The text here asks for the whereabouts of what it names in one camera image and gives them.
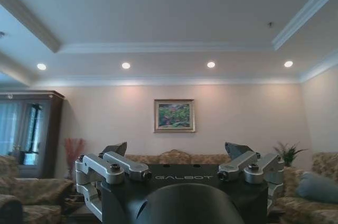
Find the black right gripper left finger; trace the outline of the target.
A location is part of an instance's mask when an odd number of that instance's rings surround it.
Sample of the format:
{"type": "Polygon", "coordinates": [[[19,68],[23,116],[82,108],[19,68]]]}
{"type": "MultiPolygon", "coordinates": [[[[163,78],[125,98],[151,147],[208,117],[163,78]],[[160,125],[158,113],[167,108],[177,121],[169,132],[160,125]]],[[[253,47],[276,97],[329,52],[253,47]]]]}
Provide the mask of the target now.
{"type": "Polygon", "coordinates": [[[121,184],[125,174],[131,180],[145,182],[152,178],[148,165],[134,162],[124,155],[114,151],[102,152],[99,155],[81,155],[75,161],[76,189],[84,196],[87,208],[103,221],[102,203],[96,187],[98,182],[105,181],[108,184],[121,184]]]}

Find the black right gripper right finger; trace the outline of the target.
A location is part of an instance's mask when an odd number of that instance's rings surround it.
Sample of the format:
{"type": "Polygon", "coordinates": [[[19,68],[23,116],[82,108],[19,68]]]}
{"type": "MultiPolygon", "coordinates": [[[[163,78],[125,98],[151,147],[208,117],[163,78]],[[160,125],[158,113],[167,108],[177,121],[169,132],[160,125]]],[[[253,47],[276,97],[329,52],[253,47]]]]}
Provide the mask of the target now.
{"type": "Polygon", "coordinates": [[[231,158],[228,163],[219,165],[218,178],[230,182],[244,175],[249,184],[268,184],[267,209],[271,210],[278,196],[283,191],[284,161],[277,154],[261,156],[247,145],[226,142],[225,149],[231,158]]]}

